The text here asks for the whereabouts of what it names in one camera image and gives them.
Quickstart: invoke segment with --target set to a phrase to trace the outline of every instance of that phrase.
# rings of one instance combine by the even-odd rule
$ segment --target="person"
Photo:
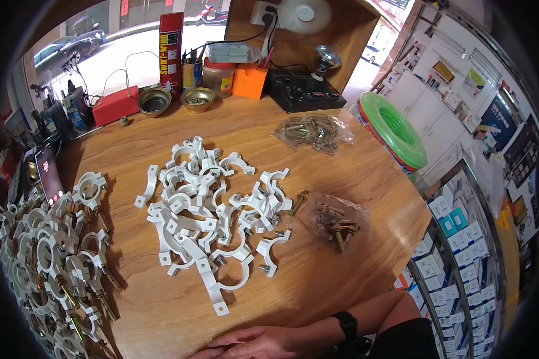
[[[353,359],[363,355],[347,348],[368,334],[376,334],[368,359],[439,358],[431,321],[421,317],[409,293],[389,291],[305,327],[256,326],[233,331],[189,359],[324,357],[334,346],[340,359]]]

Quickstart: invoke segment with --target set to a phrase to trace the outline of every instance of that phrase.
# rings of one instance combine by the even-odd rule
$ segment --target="black shorts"
[[[431,321],[416,318],[397,324],[379,334],[368,359],[439,359]]]

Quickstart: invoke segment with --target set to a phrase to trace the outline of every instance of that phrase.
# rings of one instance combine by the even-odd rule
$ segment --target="red scooter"
[[[209,20],[209,13],[214,14],[214,18]],[[220,25],[226,26],[228,22],[228,12],[227,11],[217,11],[212,5],[206,5],[206,8],[198,15],[198,20],[196,21],[196,26],[201,25]]]

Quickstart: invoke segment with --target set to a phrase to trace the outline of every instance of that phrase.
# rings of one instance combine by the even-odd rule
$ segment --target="bag of bolts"
[[[310,145],[315,150],[327,154],[336,154],[340,141],[353,144],[353,133],[339,119],[329,115],[309,113],[290,117],[283,121],[273,132],[288,147],[296,148]]]
[[[369,212],[350,201],[331,195],[312,196],[310,218],[318,238],[335,243],[340,253],[351,241],[371,237]]]

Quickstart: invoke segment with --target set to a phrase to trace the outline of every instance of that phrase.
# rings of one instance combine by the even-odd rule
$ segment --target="pen holder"
[[[181,64],[181,91],[202,86],[202,62]]]
[[[259,100],[267,73],[266,68],[259,68],[257,64],[240,64],[236,68],[231,93]]]

